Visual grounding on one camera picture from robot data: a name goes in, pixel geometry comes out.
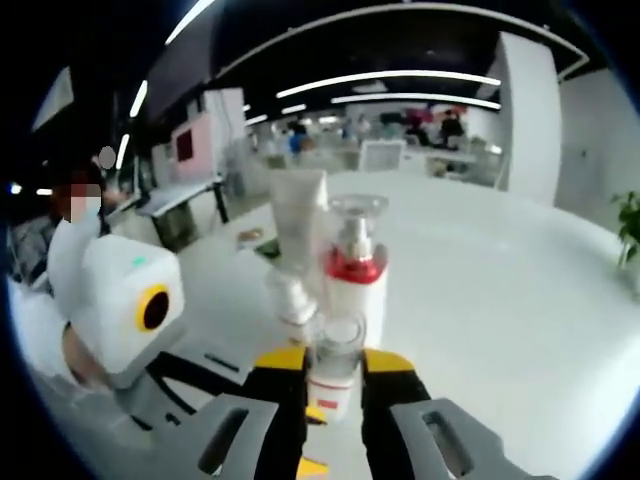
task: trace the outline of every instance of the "ceiling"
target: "ceiling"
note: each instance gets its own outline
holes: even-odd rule
[[[106,0],[102,2],[23,2],[12,7],[17,29],[10,62],[20,65],[11,76],[14,102],[11,154],[5,159],[9,178],[42,186],[45,159],[62,164],[85,158],[106,144],[116,146],[140,82],[164,51],[164,40],[193,0]],[[592,57],[577,74],[604,65],[588,37],[543,0],[458,1],[548,26]],[[276,100],[275,93],[338,75],[388,69],[433,69],[485,75],[493,62],[502,29],[548,44],[562,70],[578,57],[565,47],[514,26],[463,12],[408,10],[359,15],[329,22],[301,33],[295,29],[345,10],[402,2],[380,0],[217,0],[217,28],[211,58],[216,86],[241,86],[252,114],[277,115],[281,108],[306,103],[326,106],[332,96],[351,95],[352,84],[325,87]],[[279,35],[289,38],[250,56],[238,58]],[[27,135],[40,102],[58,72],[71,65],[75,101],[35,135]],[[474,96],[478,84],[455,80],[385,80],[392,92],[447,93]],[[119,95],[114,98],[114,91]]]

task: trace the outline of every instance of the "white lotion tube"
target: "white lotion tube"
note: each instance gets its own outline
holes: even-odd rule
[[[270,180],[280,268],[304,276],[311,293],[318,295],[318,258],[326,248],[327,174],[324,170],[272,170]]]

